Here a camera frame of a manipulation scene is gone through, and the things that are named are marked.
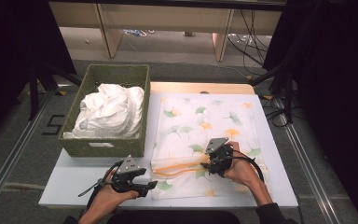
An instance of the basket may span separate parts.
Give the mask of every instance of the basket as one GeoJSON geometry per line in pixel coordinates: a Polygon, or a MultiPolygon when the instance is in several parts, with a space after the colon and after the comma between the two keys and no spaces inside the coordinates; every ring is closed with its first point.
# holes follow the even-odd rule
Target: basket
{"type": "Polygon", "coordinates": [[[148,65],[92,64],[83,78],[80,89],[59,134],[59,142],[71,157],[143,157],[147,110],[150,98],[150,76],[148,65]],[[99,85],[118,84],[122,87],[144,89],[144,104],[140,120],[140,134],[136,138],[63,138],[64,132],[71,132],[80,113],[80,102],[87,94],[96,92],[99,85]]]}

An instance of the gray floor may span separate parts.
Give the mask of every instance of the gray floor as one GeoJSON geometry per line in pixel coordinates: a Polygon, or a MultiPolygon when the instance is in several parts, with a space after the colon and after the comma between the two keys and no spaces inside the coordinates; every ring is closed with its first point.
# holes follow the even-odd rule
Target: gray floor
{"type": "MultiPolygon", "coordinates": [[[[99,63],[150,63],[152,79],[214,82],[246,82],[250,73],[243,68],[243,62],[254,73],[263,73],[257,63],[243,59],[242,55],[227,44],[223,62],[218,63],[213,54],[212,36],[195,34],[193,37],[183,36],[182,33],[155,32],[147,37],[124,35],[119,50],[114,59],[107,59],[103,42],[98,30],[92,29],[62,29],[71,57],[74,60],[79,75],[84,75],[90,61],[99,63]],[[182,75],[185,79],[175,79],[182,75]]],[[[268,36],[260,36],[267,45],[268,36]]],[[[260,95],[267,95],[269,80],[258,85],[255,90],[260,95]]],[[[0,223],[61,223],[65,216],[79,217],[79,209],[48,209],[38,205],[43,187],[48,182],[49,175],[58,159],[61,146],[54,133],[56,127],[49,127],[48,122],[53,115],[66,115],[76,95],[76,88],[70,89],[66,95],[54,95],[48,102],[44,115],[37,123],[18,164],[9,177],[0,194],[0,223]]],[[[270,103],[266,105],[266,113],[273,110],[270,103]]],[[[27,124],[29,117],[29,95],[27,88],[21,95],[21,104],[14,105],[9,116],[0,124],[0,169],[11,149],[15,146],[27,124]]],[[[299,136],[304,150],[311,161],[312,168],[323,187],[328,200],[332,203],[341,223],[358,223],[358,214],[351,204],[345,189],[342,188],[336,174],[328,161],[323,159],[317,140],[310,129],[305,116],[300,110],[293,111],[293,129],[299,136]]],[[[280,118],[270,120],[270,129],[279,149],[284,167],[298,197],[299,209],[283,209],[287,217],[298,223],[325,223],[323,209],[318,203],[318,197],[312,184],[307,178],[291,143],[287,128],[277,128],[272,124],[280,123],[280,118]]],[[[55,117],[50,124],[61,124],[62,117],[55,117]]],[[[233,210],[241,223],[257,223],[258,219],[252,210],[233,210]]]]}

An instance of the leaf-patterned cloth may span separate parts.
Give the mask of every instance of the leaf-patterned cloth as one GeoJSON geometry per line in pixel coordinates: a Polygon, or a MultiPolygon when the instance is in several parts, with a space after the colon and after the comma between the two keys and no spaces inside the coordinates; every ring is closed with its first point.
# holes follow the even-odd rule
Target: leaf-patterned cloth
{"type": "Polygon", "coordinates": [[[255,130],[252,104],[209,99],[161,98],[158,129],[151,161],[154,199],[238,196],[250,191],[219,175],[209,175],[205,148],[211,138],[239,142],[241,152],[256,158],[267,180],[255,130]]]}

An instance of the hand-mounted device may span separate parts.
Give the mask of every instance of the hand-mounted device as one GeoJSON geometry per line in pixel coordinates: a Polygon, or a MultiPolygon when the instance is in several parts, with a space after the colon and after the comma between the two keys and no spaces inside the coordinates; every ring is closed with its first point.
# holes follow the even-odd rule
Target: hand-mounted device
{"type": "Polygon", "coordinates": [[[138,198],[145,197],[147,195],[147,192],[150,189],[154,189],[158,183],[158,181],[152,181],[149,182],[147,185],[142,185],[142,184],[134,184],[132,182],[136,176],[144,175],[145,172],[146,169],[138,166],[135,160],[131,156],[129,156],[126,159],[122,161],[118,161],[115,164],[113,164],[113,166],[106,172],[103,178],[99,179],[97,183],[95,183],[91,188],[79,194],[78,197],[85,195],[92,188],[94,188],[94,191],[89,197],[89,202],[87,204],[87,208],[89,208],[95,196],[98,194],[100,189],[103,188],[106,184],[110,184],[110,186],[112,186],[112,189],[115,190],[116,192],[122,193],[130,190],[135,190],[139,194],[138,198]],[[117,169],[113,173],[112,178],[110,180],[106,180],[106,178],[115,168],[117,169]]]}
{"type": "Polygon", "coordinates": [[[234,149],[226,145],[228,138],[212,138],[208,146],[206,147],[205,154],[209,155],[209,163],[201,163],[201,165],[208,169],[211,174],[219,174],[223,178],[225,177],[225,171],[231,167],[233,159],[240,159],[248,161],[257,170],[257,174],[262,181],[264,181],[263,173],[260,167],[255,163],[255,159],[250,159],[246,155],[242,154],[242,157],[234,157],[234,149]]]}

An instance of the basket label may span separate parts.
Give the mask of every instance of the basket label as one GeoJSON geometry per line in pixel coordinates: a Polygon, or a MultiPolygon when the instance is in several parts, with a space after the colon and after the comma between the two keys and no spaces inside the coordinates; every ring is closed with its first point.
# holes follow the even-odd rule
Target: basket label
{"type": "Polygon", "coordinates": [[[89,143],[91,147],[114,147],[112,143],[89,143]]]}

